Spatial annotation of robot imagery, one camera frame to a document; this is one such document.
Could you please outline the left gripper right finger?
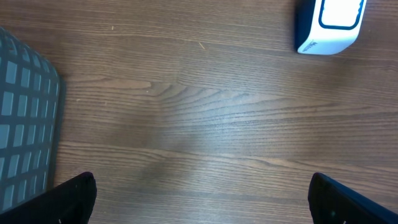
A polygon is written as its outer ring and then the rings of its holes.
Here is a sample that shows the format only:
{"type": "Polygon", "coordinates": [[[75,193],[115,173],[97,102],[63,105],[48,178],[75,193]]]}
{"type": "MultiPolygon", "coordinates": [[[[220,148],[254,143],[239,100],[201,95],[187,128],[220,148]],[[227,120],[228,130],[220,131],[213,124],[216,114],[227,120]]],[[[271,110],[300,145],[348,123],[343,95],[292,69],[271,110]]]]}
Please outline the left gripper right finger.
{"type": "Polygon", "coordinates": [[[308,189],[314,224],[397,223],[397,214],[329,176],[316,172],[308,189]]]}

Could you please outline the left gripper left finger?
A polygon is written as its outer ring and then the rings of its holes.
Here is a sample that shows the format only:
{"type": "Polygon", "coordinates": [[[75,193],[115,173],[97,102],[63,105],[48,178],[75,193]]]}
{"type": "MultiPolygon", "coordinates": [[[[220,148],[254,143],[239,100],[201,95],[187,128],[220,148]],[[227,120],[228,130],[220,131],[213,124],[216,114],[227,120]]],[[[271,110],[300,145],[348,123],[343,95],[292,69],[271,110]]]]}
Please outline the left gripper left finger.
{"type": "Polygon", "coordinates": [[[94,175],[83,172],[1,214],[1,224],[87,224],[93,212],[96,195],[94,175]]]}

